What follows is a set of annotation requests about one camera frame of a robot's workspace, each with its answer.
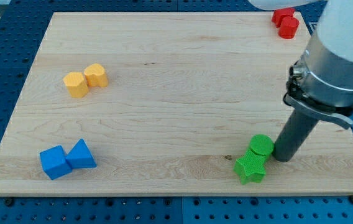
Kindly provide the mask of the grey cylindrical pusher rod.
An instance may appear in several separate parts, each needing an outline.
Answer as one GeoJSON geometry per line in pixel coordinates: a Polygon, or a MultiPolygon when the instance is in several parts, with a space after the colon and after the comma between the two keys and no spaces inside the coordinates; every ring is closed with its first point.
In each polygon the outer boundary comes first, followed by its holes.
{"type": "Polygon", "coordinates": [[[280,162],[289,161],[317,123],[318,119],[307,116],[298,110],[293,110],[275,141],[272,153],[274,158],[280,162]]]}

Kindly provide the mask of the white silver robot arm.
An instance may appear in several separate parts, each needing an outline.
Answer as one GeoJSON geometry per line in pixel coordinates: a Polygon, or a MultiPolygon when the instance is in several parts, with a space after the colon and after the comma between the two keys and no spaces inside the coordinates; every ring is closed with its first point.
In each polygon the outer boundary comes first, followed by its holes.
{"type": "Polygon", "coordinates": [[[318,121],[353,125],[353,1],[329,0],[300,59],[289,68],[286,105],[294,108],[273,156],[289,161],[318,121]]]}

